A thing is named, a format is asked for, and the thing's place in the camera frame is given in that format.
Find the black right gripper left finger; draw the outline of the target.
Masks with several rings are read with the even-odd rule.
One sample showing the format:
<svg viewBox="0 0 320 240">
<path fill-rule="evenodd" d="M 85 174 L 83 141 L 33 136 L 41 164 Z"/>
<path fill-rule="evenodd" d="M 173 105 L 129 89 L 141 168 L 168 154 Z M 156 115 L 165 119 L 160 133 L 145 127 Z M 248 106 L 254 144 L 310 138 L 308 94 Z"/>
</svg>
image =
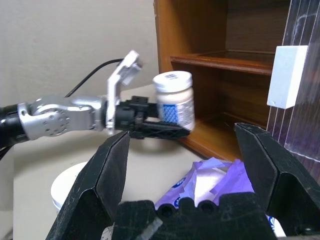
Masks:
<svg viewBox="0 0 320 240">
<path fill-rule="evenodd" d="M 79 172 L 46 240 L 101 240 L 122 200 L 131 136 L 105 140 Z"/>
</svg>

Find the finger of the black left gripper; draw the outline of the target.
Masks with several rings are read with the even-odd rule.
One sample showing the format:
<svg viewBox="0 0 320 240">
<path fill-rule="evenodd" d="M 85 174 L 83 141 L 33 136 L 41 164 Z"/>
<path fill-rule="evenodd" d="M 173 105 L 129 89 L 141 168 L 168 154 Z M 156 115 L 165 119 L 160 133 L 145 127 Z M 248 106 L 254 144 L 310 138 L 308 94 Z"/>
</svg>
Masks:
<svg viewBox="0 0 320 240">
<path fill-rule="evenodd" d="M 180 139 L 189 136 L 190 133 L 189 129 L 167 122 L 146 121 L 141 127 L 142 138 Z"/>
<path fill-rule="evenodd" d="M 158 105 L 156 103 L 148 103 L 147 115 L 151 118 L 159 117 Z"/>
</svg>

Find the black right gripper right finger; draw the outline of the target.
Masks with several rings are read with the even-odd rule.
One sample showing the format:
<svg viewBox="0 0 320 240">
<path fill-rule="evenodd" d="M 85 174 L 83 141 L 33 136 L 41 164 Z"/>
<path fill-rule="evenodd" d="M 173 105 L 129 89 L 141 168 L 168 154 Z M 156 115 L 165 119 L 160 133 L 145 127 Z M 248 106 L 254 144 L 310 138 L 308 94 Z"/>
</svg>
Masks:
<svg viewBox="0 0 320 240">
<path fill-rule="evenodd" d="M 320 235 L 320 185 L 302 163 L 259 126 L 238 122 L 234 131 L 265 213 L 287 236 Z"/>
</svg>

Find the purple box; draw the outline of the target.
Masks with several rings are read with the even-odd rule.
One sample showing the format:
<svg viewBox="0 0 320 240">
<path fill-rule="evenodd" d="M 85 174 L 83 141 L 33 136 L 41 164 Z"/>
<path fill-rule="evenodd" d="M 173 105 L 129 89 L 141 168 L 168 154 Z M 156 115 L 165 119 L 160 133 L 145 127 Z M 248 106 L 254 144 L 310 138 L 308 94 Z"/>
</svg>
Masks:
<svg viewBox="0 0 320 240">
<path fill-rule="evenodd" d="M 197 206 L 204 200 L 216 205 L 225 194 L 254 192 L 245 165 L 239 159 L 234 162 L 217 158 L 192 163 L 191 169 L 175 183 L 155 204 L 158 209 L 163 204 L 179 207 L 182 198 L 191 198 Z"/>
</svg>

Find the ribbed glass cabinet door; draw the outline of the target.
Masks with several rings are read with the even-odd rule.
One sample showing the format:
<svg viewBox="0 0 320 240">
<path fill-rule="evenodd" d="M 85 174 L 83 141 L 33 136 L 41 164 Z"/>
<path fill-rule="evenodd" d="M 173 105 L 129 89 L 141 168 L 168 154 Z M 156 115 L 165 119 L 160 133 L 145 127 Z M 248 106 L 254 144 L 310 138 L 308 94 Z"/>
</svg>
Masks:
<svg viewBox="0 0 320 240">
<path fill-rule="evenodd" d="M 290 0 L 282 45 L 307 45 L 295 106 L 270 107 L 267 131 L 320 185 L 320 0 Z"/>
</svg>

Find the white door handle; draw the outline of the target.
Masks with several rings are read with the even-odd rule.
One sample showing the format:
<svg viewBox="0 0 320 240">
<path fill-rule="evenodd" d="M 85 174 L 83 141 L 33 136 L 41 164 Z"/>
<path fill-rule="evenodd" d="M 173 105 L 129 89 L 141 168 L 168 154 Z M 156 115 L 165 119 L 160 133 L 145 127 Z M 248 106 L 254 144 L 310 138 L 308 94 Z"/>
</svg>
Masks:
<svg viewBox="0 0 320 240">
<path fill-rule="evenodd" d="M 307 52 L 307 45 L 276 47 L 266 103 L 268 106 L 286 110 L 296 105 Z"/>
</svg>

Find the brown wooden cabinet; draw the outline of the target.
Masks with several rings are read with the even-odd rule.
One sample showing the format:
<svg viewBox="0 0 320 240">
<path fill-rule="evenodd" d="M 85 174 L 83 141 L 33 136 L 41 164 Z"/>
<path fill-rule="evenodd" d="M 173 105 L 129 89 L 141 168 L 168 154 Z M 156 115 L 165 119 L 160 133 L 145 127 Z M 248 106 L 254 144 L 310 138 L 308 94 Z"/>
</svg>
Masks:
<svg viewBox="0 0 320 240">
<path fill-rule="evenodd" d="M 195 128 L 183 143 L 241 158 L 235 123 L 267 127 L 276 47 L 291 0 L 154 0 L 161 73 L 192 74 Z"/>
</svg>

